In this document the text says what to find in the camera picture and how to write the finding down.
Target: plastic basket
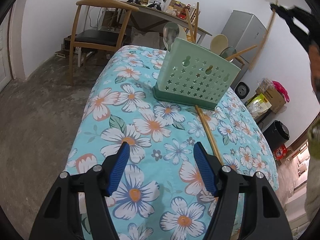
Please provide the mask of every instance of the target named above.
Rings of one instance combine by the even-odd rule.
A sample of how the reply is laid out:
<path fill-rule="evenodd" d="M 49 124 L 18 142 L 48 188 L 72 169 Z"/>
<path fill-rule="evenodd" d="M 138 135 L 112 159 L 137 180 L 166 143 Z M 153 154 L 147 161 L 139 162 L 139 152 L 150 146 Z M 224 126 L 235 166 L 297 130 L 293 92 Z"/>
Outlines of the plastic basket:
<path fill-rule="evenodd" d="M 214 110 L 240 69 L 200 45 L 176 38 L 162 64 L 157 100 Z"/>

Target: blue floral fabric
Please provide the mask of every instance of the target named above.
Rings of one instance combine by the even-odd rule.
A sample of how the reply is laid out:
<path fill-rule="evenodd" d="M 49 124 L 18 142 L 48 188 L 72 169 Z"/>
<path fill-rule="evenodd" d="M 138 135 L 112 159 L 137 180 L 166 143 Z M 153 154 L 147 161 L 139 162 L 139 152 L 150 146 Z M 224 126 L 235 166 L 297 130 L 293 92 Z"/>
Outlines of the blue floral fabric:
<path fill-rule="evenodd" d="M 212 154 L 194 107 L 153 98 L 165 51 L 124 46 L 97 79 L 84 109 L 66 171 L 84 173 L 126 141 L 130 159 L 118 190 L 106 198 L 121 240 L 202 239 L 217 199 L 207 192 L 192 150 Z M 203 110 L 226 165 L 238 173 L 262 171 L 278 189 L 270 148 L 239 98 L 229 89 L 215 111 Z M 239 195 L 233 234 L 241 226 Z M 84 193 L 79 208 L 85 239 L 92 239 Z"/>

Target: trash can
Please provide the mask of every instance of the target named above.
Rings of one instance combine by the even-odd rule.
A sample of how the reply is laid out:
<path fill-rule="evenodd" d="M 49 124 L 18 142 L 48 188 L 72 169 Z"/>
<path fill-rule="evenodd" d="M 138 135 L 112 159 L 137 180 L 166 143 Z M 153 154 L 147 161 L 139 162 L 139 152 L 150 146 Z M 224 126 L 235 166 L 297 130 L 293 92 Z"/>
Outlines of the trash can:
<path fill-rule="evenodd" d="M 271 151 L 283 145 L 290 139 L 288 128 L 280 121 L 275 120 L 264 132 Z"/>

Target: door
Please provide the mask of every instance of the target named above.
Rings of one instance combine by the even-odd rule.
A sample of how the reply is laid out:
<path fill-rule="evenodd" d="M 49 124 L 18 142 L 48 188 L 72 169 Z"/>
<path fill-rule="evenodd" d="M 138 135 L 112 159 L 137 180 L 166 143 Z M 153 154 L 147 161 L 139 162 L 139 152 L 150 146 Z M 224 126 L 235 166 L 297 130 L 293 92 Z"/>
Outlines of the door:
<path fill-rule="evenodd" d="M 7 13 L 6 17 L 0 25 L 0 91 L 11 80 L 7 47 L 9 14 L 10 12 Z"/>

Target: person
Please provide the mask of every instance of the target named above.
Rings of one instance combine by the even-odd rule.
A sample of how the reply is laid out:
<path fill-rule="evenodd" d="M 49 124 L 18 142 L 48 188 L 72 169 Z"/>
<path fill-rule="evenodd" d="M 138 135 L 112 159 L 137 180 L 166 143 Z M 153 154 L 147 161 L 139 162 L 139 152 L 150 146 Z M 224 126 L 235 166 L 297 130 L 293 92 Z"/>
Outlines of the person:
<path fill-rule="evenodd" d="M 314 80 L 320 78 L 320 54 L 319 47 L 310 45 L 309 59 L 311 70 L 311 84 L 314 91 L 316 85 Z M 308 130 L 308 150 L 310 153 L 307 198 L 305 201 L 305 210 L 308 220 L 311 222 L 320 207 L 320 118 L 316 119 Z"/>

